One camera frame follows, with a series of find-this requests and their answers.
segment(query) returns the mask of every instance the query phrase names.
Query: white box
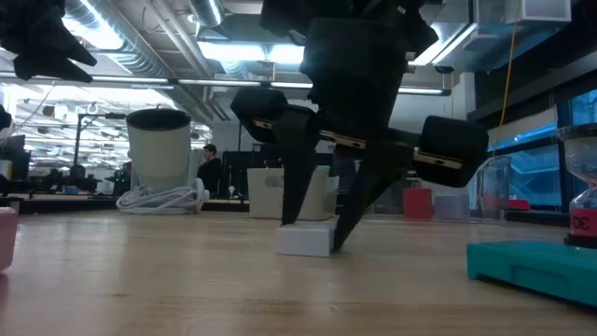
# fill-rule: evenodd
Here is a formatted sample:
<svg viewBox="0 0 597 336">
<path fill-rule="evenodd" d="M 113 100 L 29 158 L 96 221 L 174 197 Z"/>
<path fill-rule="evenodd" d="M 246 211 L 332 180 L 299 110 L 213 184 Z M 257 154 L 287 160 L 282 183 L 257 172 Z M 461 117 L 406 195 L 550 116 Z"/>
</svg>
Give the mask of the white box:
<svg viewBox="0 0 597 336">
<path fill-rule="evenodd" d="M 334 224 L 298 222 L 276 229 L 276 253 L 329 258 L 334 246 Z"/>
<path fill-rule="evenodd" d="M 325 220 L 336 213 L 338 178 L 328 177 L 325 169 L 315 169 L 298 219 Z M 249 214 L 254 218 L 282 218 L 284 169 L 254 168 L 247 170 Z"/>
</svg>

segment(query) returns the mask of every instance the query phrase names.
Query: hourglass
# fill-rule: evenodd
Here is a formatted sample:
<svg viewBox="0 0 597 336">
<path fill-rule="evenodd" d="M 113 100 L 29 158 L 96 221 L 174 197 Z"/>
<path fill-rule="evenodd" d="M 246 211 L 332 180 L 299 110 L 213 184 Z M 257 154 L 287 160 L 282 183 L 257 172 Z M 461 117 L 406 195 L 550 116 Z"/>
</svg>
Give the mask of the hourglass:
<svg viewBox="0 0 597 336">
<path fill-rule="evenodd" d="M 597 248 L 597 123 L 561 128 L 568 171 L 589 188 L 570 202 L 567 245 Z"/>
</svg>

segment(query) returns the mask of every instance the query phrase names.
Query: person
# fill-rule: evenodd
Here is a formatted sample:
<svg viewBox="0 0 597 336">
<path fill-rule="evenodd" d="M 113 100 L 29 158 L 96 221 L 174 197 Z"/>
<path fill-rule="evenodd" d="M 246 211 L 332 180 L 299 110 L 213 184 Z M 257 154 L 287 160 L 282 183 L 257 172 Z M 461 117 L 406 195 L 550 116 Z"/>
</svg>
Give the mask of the person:
<svg viewBox="0 0 597 336">
<path fill-rule="evenodd" d="M 205 189 L 209 190 L 210 198 L 214 198 L 217 194 L 217 184 L 222 175 L 222 162 L 215 154 L 217 148 L 209 144 L 203 148 L 203 164 L 199 167 L 197 177 L 203 181 Z"/>
</svg>

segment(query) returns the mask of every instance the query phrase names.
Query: wooden table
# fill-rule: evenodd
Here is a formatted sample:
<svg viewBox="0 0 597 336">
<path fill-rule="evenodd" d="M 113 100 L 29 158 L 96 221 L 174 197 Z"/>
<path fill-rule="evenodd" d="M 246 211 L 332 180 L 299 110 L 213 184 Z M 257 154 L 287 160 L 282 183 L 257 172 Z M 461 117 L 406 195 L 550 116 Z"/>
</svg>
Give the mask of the wooden table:
<svg viewBox="0 0 597 336">
<path fill-rule="evenodd" d="M 595 335 L 594 313 L 466 278 L 469 242 L 565 230 L 364 220 L 332 259 L 245 214 L 21 217 L 0 335 Z"/>
</svg>

